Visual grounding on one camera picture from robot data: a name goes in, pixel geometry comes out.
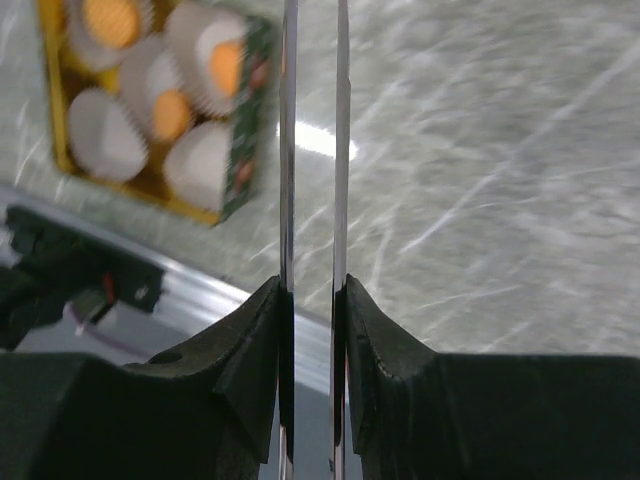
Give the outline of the metal tongs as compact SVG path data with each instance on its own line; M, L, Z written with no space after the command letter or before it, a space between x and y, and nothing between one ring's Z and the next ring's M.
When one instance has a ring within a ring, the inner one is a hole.
M280 280L284 319L279 358L279 468L294 476L294 375L311 330L294 309L329 329L318 361L328 380L329 476L346 476L346 252L351 80L348 4L287 1L279 66Z

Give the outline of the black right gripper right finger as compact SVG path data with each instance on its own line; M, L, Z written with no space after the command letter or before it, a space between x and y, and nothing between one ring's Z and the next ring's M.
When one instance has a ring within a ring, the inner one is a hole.
M367 479L635 479L639 361L437 352L354 277L345 322L353 448Z

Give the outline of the green gold cookie tin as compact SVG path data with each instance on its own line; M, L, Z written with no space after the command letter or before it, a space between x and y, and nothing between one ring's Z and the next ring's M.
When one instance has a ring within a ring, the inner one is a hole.
M231 1L41 1L54 161L214 225L248 199L276 28Z

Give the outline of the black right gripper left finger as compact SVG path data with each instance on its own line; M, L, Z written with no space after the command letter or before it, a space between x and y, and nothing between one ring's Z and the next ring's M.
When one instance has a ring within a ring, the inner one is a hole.
M254 479L269 458L281 285L144 364L1 358L5 479Z

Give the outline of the round orange cookie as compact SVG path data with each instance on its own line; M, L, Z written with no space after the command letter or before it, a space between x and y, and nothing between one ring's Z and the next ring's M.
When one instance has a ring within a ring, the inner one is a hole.
M244 46L239 41L216 45L209 58L209 73L219 91L227 97L235 95L240 82Z
M160 140L173 141L189 129L191 116L186 95L178 89L166 90L157 96L153 105L153 132Z
M88 33L105 47L124 49L140 36L140 13L134 1L84 0L81 10Z

